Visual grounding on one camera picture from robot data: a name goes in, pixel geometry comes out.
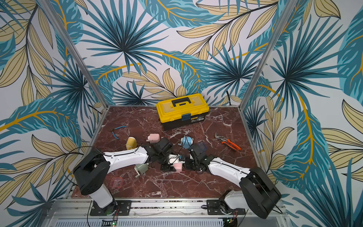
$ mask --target wire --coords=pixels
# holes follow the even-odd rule
[[[82,147],[93,147],[93,146],[80,146],[80,147],[76,147],[76,148],[74,148],[73,150],[71,150],[68,154],[66,154],[66,156],[64,157],[64,159],[63,159],[63,162],[62,162],[62,172],[63,172],[63,175],[66,177],[66,179],[69,181],[69,182],[71,182],[73,185],[77,185],[78,186],[78,184],[76,184],[76,183],[74,183],[73,181],[71,181],[67,176],[66,176],[66,174],[65,174],[65,172],[64,172],[64,163],[65,163],[65,161],[66,161],[66,159],[67,159],[67,157],[68,157],[68,155],[69,154],[74,154],[74,153],[71,153],[72,151],[74,151],[74,150],[76,150],[76,149],[79,149],[79,148],[82,148]]]
[[[91,202],[90,202],[90,207],[88,207],[88,212],[87,212],[87,225],[88,225],[88,227],[91,227],[91,226],[90,226],[90,223],[88,223],[88,214],[89,214],[89,212],[90,212],[91,204],[92,204],[92,200],[91,200]]]
[[[242,224],[243,220],[244,220],[244,219],[245,219],[245,217],[246,217],[246,214],[247,214],[248,210],[249,210],[249,209],[247,209],[247,211],[246,211],[245,215],[243,216],[243,218],[242,218],[241,222],[239,223],[239,225],[238,225],[237,227],[240,227],[240,225]]]

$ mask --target wallpaper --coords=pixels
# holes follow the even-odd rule
[[[74,1],[52,0],[80,19]],[[67,21],[74,43],[81,23]],[[102,111],[88,82],[33,0],[0,1],[1,226],[39,226],[62,198]]]
[[[85,1],[74,38],[110,105],[155,105],[193,93],[209,105],[238,105],[286,2]]]
[[[363,226],[363,2],[291,15],[244,109],[258,161],[294,226]]]

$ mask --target pliers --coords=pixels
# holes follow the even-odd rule
[[[229,146],[230,148],[232,148],[235,151],[241,150],[241,148],[237,144],[233,143],[229,139],[226,139],[224,136],[221,136],[221,135],[218,135],[217,133],[215,133],[214,137],[216,139],[222,141],[222,144],[226,144],[227,146]]]

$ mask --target blue object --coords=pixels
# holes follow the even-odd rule
[[[115,133],[114,133],[113,131],[112,131],[112,134],[114,135],[114,137],[115,137],[116,139],[118,139],[118,138],[117,138],[117,136],[115,135]]]
[[[181,143],[178,145],[181,145],[183,148],[189,148],[193,144],[193,138],[190,136],[184,136],[181,140]]]
[[[115,128],[114,130],[116,130],[116,129],[120,129],[120,128],[126,128],[126,126],[120,126],[120,127],[117,127],[117,128]]]

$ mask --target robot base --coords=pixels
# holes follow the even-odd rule
[[[113,216],[117,211],[117,216],[128,216],[130,213],[131,200],[114,200],[105,208],[100,208],[98,204],[93,201],[90,216]]]

